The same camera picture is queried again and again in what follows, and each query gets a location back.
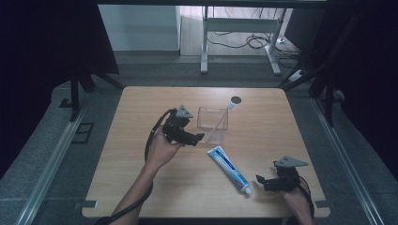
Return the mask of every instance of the wall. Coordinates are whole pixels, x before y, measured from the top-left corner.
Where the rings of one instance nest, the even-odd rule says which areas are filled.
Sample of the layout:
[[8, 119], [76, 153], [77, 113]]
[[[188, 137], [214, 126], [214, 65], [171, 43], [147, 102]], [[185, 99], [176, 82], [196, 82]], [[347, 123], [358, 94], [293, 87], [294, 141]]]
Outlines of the wall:
[[179, 7], [99, 5], [99, 11], [114, 51], [179, 50]]

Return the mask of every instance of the black curtain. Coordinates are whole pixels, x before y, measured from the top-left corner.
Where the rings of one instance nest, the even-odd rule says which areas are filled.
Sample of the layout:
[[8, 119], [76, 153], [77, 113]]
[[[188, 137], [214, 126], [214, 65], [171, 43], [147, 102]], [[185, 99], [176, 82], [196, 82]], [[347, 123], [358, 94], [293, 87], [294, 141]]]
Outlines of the black curtain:
[[118, 74], [94, 1], [0, 3], [0, 174], [18, 156], [51, 101], [78, 74]]
[[394, 1], [372, 1], [339, 54], [334, 73], [347, 117], [398, 179], [397, 11]]

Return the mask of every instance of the wooden table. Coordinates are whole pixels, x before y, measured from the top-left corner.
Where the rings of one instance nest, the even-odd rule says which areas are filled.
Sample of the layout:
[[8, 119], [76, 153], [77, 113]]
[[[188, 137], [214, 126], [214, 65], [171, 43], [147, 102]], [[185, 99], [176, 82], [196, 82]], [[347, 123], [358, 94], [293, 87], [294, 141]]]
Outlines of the wooden table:
[[[185, 146], [165, 165], [144, 203], [143, 218], [285, 218], [281, 197], [265, 192], [255, 175], [275, 178], [272, 161], [290, 156], [308, 162], [298, 167], [314, 202], [325, 196], [283, 90], [276, 88], [126, 87], [117, 107], [83, 208], [86, 217], [110, 216], [144, 165], [150, 129], [171, 108], [183, 104], [193, 115], [186, 130], [197, 132], [199, 107], [226, 108], [230, 98], [242, 102], [229, 113], [223, 149], [251, 183], [253, 194], [240, 192], [207, 151], [214, 144]], [[327, 217], [329, 208], [317, 208]]]

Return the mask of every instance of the blue toothpaste tube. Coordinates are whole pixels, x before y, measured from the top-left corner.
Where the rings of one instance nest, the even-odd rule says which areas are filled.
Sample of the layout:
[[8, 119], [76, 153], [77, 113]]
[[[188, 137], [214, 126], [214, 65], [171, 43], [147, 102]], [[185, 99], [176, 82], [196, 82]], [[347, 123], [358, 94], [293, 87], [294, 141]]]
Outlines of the blue toothpaste tube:
[[207, 152], [228, 174], [229, 178], [231, 178], [234, 184], [237, 185], [237, 188], [239, 188], [240, 191], [245, 191], [248, 195], [252, 194], [249, 182], [232, 163], [231, 159], [229, 159], [229, 157], [225, 154], [220, 145]]

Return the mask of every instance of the human hand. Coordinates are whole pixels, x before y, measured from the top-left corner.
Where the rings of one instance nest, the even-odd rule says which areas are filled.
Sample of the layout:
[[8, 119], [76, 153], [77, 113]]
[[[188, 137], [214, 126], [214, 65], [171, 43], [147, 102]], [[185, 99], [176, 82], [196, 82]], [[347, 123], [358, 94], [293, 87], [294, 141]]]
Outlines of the human hand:
[[176, 152], [182, 146], [184, 144], [179, 142], [168, 143], [161, 131], [161, 127], [159, 127], [155, 131], [152, 144], [149, 147], [146, 165], [156, 170], [160, 169], [176, 155]]
[[[307, 182], [300, 177], [300, 185], [310, 194]], [[310, 205], [304, 194], [297, 187], [292, 191], [279, 191], [289, 209], [295, 215], [300, 225], [314, 225], [314, 219], [311, 215]]]

